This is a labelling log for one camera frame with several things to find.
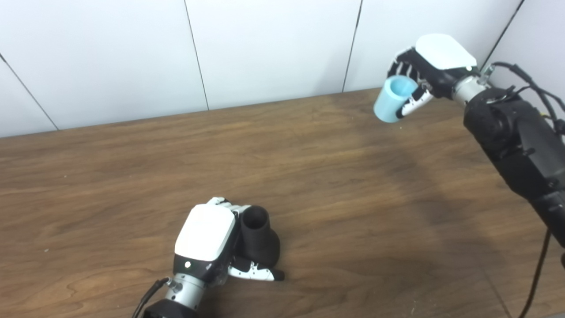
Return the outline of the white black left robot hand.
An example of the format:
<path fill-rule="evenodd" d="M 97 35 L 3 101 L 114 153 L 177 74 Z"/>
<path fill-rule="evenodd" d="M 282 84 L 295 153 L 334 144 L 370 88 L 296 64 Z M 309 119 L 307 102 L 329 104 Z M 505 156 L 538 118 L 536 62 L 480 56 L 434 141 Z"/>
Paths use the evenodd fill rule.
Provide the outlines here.
<path fill-rule="evenodd" d="M 236 205 L 214 197 L 190 211 L 175 242 L 173 273 L 191 276 L 208 287 L 228 276 L 282 281 L 276 269 L 281 243 L 270 215 L 258 205 Z"/>

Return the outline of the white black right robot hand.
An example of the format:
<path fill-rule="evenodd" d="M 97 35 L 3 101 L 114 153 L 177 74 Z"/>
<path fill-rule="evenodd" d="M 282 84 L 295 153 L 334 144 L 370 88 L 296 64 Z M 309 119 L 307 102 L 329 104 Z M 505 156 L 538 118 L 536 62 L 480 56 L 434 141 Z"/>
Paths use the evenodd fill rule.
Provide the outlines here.
<path fill-rule="evenodd" d="M 478 63 L 456 39 L 447 34 L 427 34 L 394 57 L 387 78 L 403 75 L 416 82 L 416 89 L 395 111 L 401 119 L 432 98 L 452 99 L 461 80 L 478 74 Z"/>

